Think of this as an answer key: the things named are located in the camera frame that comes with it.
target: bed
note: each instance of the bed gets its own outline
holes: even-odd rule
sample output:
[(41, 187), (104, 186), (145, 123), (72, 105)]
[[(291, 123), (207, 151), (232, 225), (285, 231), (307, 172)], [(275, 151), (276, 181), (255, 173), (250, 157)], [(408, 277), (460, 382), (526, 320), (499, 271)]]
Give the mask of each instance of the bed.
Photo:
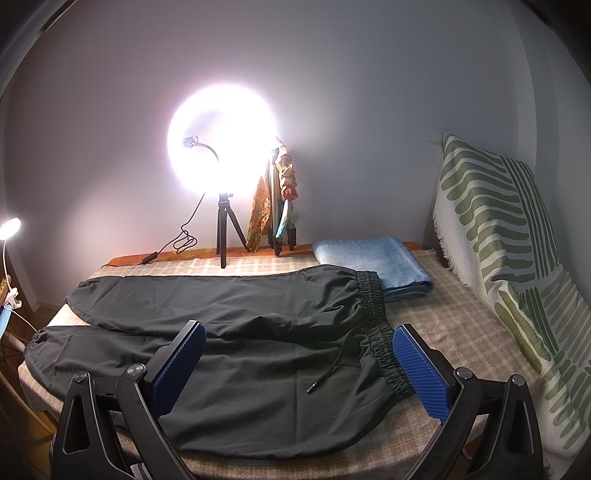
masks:
[[(230, 257), (225, 270), (217, 258), (163, 261), (150, 265), (105, 266), (102, 275), (267, 275), (317, 265), (311, 252), (288, 257)], [(386, 304), (392, 327), (412, 324), (425, 341), (441, 350), (456, 367), (465, 365), (481, 378), (505, 381), (520, 373), (533, 391), (539, 376), (521, 354), (510, 331), (447, 269), (433, 251), (413, 252), (429, 273), (434, 291), (414, 299)], [(64, 305), (49, 325), (86, 325)], [(58, 418), (62, 403), (30, 374), (26, 364), (18, 373), (31, 407)], [(473, 435), (482, 431), (478, 418)], [(331, 455), (297, 460), (244, 460), (212, 455), (183, 455), (200, 478), (211, 479), (336, 479), (401, 477), (416, 460), (439, 425), (427, 417), (416, 395), (396, 404), (386, 418), (353, 446)], [(119, 433), (123, 449), (137, 456), (133, 442)]]

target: metal bolt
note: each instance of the metal bolt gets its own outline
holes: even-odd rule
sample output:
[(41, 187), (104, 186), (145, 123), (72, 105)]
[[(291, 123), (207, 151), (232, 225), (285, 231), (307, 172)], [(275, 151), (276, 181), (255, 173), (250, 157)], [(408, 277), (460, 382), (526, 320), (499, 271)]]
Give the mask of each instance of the metal bolt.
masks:
[(86, 372), (75, 373), (74, 374), (74, 382), (81, 383), (84, 380), (86, 380), (86, 377), (88, 377), (88, 374)]
[(472, 370), (466, 367), (460, 367), (456, 370), (457, 376), (463, 378), (464, 380), (469, 380), (472, 378)]
[(131, 367), (127, 369), (127, 374), (135, 377), (139, 375), (144, 370), (144, 366), (142, 364), (133, 364)]
[(511, 381), (519, 387), (523, 387), (523, 385), (525, 385), (525, 378), (523, 378), (521, 375), (513, 375)]

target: folded blue cloth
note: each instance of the folded blue cloth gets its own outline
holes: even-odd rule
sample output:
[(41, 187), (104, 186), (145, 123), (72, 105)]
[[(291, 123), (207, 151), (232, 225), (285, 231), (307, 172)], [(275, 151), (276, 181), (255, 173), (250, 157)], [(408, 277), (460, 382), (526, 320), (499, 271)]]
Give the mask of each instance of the folded blue cloth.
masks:
[(411, 252), (393, 236), (367, 240), (322, 240), (312, 245), (321, 264), (378, 273), (384, 301), (417, 297), (433, 291), (433, 282)]

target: blue rubber pad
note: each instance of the blue rubber pad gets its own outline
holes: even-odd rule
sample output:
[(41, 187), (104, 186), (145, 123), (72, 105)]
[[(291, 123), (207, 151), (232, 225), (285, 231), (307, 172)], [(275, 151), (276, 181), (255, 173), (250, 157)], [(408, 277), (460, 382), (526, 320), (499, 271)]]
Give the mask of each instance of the blue rubber pad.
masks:
[(173, 409), (205, 351), (206, 339), (205, 327), (201, 323), (196, 323), (152, 382), (149, 409), (155, 419), (170, 413)]
[(450, 413), (449, 389), (405, 328), (394, 330), (392, 348), (427, 414), (446, 421)]

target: tripod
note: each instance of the tripod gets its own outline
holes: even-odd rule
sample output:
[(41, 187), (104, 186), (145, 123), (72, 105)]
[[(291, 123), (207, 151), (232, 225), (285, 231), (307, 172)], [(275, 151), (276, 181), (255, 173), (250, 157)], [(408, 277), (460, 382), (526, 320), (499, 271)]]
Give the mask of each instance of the tripod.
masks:
[(236, 218), (236, 214), (232, 207), (230, 206), (230, 197), (232, 196), (231, 193), (220, 193), (219, 201), (217, 203), (217, 244), (216, 244), (216, 253), (220, 256), (220, 266), (222, 268), (226, 268), (226, 233), (228, 230), (228, 215), (230, 216), (230, 220), (232, 221), (232, 225), (234, 225), (234, 229), (244, 245), (244, 248), (248, 252), (248, 247), (246, 246), (246, 238), (244, 237), (244, 233), (242, 233), (242, 229), (240, 228), (240, 224)]

